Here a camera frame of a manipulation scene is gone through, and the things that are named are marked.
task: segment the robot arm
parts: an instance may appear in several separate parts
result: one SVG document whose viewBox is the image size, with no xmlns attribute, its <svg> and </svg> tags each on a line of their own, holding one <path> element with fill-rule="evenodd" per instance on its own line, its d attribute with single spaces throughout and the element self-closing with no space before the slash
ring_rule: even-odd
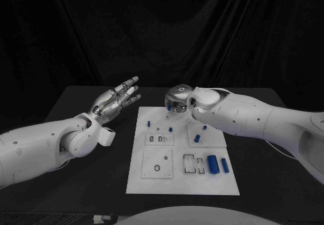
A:
<svg viewBox="0 0 324 225">
<path fill-rule="evenodd" d="M 228 91 L 179 85 L 166 94 L 166 107 L 231 135 L 255 137 L 280 145 L 324 184 L 324 112 L 303 112 Z"/>
<path fill-rule="evenodd" d="M 140 95 L 131 87 L 139 77 L 108 90 L 95 100 L 88 113 L 71 119 L 12 130 L 0 135 L 0 187 L 26 181 L 87 156 L 97 143 L 110 146 L 116 132 L 103 127 Z"/>
</svg>

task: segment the black backdrop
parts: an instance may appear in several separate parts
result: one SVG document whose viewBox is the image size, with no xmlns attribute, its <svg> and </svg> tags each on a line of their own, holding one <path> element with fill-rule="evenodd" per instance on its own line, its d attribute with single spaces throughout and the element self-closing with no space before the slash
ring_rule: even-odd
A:
<svg viewBox="0 0 324 225">
<path fill-rule="evenodd" d="M 324 111 L 324 2 L 6 2 L 0 131 L 44 121 L 70 85 L 273 88 Z"/>
</svg>

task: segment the black table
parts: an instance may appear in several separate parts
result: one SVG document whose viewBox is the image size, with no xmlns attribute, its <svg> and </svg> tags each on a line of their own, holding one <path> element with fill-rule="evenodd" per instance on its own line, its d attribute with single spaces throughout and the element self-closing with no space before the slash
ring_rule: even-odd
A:
<svg viewBox="0 0 324 225">
<path fill-rule="evenodd" d="M 87 113 L 111 87 L 67 88 L 45 122 Z M 139 106 L 165 106 L 169 88 L 140 88 L 143 98 L 107 124 L 116 132 L 110 147 L 100 144 L 84 158 L 38 178 L 0 190 L 0 211 L 77 212 L 131 216 L 180 205 L 228 208 L 273 221 L 324 221 L 324 185 L 300 162 L 264 140 L 225 134 L 241 196 L 126 194 Z M 273 89 L 229 88 L 265 103 L 286 107 Z"/>
</svg>

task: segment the robotic hand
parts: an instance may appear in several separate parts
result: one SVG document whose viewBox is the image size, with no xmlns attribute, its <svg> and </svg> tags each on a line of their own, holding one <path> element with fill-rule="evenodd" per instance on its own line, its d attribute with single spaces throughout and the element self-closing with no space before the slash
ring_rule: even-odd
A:
<svg viewBox="0 0 324 225">
<path fill-rule="evenodd" d="M 169 90 L 165 103 L 173 112 L 183 113 L 189 109 L 202 123 L 225 133 L 280 145 L 324 184 L 324 112 L 274 107 L 225 89 L 193 89 L 185 84 Z"/>
<path fill-rule="evenodd" d="M 131 78 L 95 100 L 88 113 L 71 119 L 12 130 L 0 135 L 0 186 L 26 181 L 87 156 L 97 143 L 110 146 L 116 132 L 103 127 L 140 95 Z"/>
</svg>

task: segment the blue cylinder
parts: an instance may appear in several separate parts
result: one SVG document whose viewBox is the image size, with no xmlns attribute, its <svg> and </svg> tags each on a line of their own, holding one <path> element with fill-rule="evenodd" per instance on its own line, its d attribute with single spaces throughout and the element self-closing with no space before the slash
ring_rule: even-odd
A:
<svg viewBox="0 0 324 225">
<path fill-rule="evenodd" d="M 226 159 L 225 158 L 222 158 L 222 164 L 224 164 L 225 172 L 229 173 L 228 163 L 226 163 Z"/>
<path fill-rule="evenodd" d="M 218 158 L 215 155 L 208 157 L 209 171 L 212 174 L 219 173 Z"/>
<path fill-rule="evenodd" d="M 199 143 L 201 135 L 196 135 L 195 142 Z"/>
</svg>

